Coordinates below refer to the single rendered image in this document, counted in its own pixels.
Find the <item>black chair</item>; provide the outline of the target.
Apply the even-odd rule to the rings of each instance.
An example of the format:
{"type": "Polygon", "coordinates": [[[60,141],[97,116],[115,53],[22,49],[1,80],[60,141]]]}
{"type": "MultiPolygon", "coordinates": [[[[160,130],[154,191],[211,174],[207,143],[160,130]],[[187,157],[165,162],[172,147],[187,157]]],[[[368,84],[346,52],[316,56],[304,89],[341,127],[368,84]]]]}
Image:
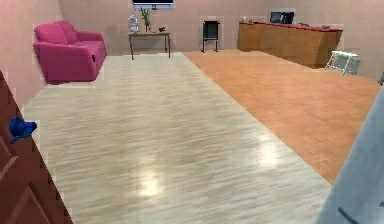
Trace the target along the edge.
{"type": "Polygon", "coordinates": [[[219,40],[219,21],[204,21],[203,22],[203,38],[202,38],[202,50],[205,52],[205,43],[207,41],[215,42],[214,51],[218,51],[218,40],[219,40]]]}

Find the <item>brown wooden side table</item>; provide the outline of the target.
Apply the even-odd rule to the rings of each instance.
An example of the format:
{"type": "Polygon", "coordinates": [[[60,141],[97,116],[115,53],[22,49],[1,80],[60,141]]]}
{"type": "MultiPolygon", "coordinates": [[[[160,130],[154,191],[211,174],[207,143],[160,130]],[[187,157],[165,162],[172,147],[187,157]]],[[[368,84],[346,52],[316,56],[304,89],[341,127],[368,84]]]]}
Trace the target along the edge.
{"type": "Polygon", "coordinates": [[[145,33],[130,33],[128,34],[129,47],[130,47],[130,55],[131,59],[134,60],[134,49],[133,49],[133,38],[140,37],[164,37],[165,38],[165,52],[168,54],[168,58],[171,57],[171,46],[170,46],[170,33],[169,32],[145,32],[145,33]]]}

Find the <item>green house plant red pot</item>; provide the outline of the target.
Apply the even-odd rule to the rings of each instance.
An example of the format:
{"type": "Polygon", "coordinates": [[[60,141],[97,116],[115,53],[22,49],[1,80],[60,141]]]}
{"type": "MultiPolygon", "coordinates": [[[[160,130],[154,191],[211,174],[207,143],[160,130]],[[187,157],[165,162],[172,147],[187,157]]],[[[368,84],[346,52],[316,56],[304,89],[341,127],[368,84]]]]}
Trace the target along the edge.
{"type": "Polygon", "coordinates": [[[149,32],[150,31],[150,10],[141,8],[140,13],[141,13],[142,19],[144,20],[145,30],[149,32]]]}

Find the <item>wooden counter with red top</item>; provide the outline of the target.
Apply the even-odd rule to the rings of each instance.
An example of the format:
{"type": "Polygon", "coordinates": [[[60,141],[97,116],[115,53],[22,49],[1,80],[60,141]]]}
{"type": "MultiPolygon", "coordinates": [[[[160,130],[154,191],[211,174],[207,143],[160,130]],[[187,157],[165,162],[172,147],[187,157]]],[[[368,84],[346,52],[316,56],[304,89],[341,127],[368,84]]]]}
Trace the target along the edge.
{"type": "Polygon", "coordinates": [[[240,23],[237,47],[261,51],[309,68],[325,67],[342,30],[273,23],[240,23]]]}

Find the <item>black microwave oven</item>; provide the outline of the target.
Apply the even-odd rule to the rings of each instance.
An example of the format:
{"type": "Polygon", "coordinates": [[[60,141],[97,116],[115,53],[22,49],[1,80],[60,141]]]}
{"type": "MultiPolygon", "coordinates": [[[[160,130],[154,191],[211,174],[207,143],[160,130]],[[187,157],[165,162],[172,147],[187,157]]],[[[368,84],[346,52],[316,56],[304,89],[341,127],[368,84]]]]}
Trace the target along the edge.
{"type": "Polygon", "coordinates": [[[271,23],[292,24],[294,19],[293,12],[272,12],[270,15],[271,23]]]}

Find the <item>pink sofa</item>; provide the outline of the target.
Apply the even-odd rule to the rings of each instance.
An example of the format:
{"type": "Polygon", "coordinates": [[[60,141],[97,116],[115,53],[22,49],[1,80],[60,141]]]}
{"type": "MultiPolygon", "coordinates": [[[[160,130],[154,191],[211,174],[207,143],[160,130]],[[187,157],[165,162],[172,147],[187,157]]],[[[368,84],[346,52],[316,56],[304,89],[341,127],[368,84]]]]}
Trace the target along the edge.
{"type": "Polygon", "coordinates": [[[107,56],[101,33],[77,30],[66,21],[34,29],[35,55],[47,84],[92,82],[107,56]]]}

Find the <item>white step stool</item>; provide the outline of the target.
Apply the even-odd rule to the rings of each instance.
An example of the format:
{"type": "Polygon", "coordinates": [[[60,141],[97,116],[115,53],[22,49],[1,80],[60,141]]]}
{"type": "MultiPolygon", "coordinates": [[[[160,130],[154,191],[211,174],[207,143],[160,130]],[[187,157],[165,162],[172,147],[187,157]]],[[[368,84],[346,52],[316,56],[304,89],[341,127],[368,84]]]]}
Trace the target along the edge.
{"type": "Polygon", "coordinates": [[[355,75],[357,73],[358,62],[358,54],[335,50],[331,52],[331,57],[325,65],[325,70],[335,69],[341,71],[342,75],[346,73],[355,75]]]}

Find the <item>pale grey room door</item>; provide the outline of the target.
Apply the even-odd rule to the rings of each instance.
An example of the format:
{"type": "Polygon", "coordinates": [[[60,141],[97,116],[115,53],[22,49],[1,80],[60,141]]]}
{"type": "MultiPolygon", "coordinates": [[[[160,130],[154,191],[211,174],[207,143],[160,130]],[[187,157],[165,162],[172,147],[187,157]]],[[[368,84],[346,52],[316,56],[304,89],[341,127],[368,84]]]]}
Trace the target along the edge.
{"type": "Polygon", "coordinates": [[[367,114],[316,224],[384,224],[384,86],[367,114]]]}

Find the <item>dark red room door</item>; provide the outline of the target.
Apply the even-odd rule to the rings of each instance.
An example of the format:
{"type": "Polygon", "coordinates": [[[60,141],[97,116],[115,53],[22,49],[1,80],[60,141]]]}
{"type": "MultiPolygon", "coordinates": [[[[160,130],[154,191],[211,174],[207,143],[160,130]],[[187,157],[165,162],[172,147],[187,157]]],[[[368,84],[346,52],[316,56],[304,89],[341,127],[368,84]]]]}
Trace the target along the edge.
{"type": "Polygon", "coordinates": [[[10,143],[13,118],[23,116],[0,72],[0,224],[73,224],[32,134],[10,143]]]}

